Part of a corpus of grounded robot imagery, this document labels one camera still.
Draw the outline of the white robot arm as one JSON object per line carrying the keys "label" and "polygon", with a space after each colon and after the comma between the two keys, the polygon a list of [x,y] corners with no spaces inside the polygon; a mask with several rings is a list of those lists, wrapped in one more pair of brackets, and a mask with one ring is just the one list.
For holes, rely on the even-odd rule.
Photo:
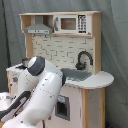
{"label": "white robot arm", "polygon": [[52,114],[65,81],[60,68],[41,56],[32,57],[19,76],[15,99],[0,111],[2,128],[37,128]]}

